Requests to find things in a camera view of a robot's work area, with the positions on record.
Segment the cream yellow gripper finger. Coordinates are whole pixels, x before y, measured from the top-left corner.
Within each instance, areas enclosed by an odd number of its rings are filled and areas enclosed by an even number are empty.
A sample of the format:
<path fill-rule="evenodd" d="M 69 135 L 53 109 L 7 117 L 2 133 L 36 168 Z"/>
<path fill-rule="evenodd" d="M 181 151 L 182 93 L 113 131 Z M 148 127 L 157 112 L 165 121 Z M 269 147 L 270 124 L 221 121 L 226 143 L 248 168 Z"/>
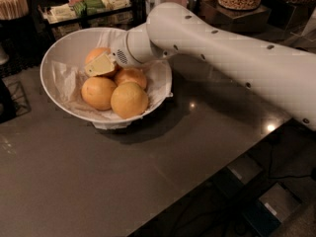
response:
<path fill-rule="evenodd" d="M 92 56 L 85 64 L 85 72 L 88 76 L 102 76 L 113 73 L 117 69 L 116 60 L 106 52 Z"/>

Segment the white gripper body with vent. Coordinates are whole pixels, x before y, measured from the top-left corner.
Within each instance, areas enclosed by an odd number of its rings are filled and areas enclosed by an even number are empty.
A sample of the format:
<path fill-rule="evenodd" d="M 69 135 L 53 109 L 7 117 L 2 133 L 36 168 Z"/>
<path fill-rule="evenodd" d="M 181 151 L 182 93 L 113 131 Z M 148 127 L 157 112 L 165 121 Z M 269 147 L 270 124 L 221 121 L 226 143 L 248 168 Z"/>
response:
<path fill-rule="evenodd" d="M 121 67 L 139 66 L 140 62 L 133 57 L 127 44 L 128 31 L 115 31 L 115 36 L 110 42 L 110 49 L 117 64 Z"/>

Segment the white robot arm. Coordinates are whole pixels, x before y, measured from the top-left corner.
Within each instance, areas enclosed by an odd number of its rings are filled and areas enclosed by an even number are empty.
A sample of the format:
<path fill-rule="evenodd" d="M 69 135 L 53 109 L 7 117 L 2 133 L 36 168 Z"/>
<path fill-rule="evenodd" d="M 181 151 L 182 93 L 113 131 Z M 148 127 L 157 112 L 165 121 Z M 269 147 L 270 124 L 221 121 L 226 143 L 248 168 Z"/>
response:
<path fill-rule="evenodd" d="M 210 26 L 172 2 L 109 44 L 122 66 L 185 54 L 199 58 L 316 130 L 316 54 Z"/>

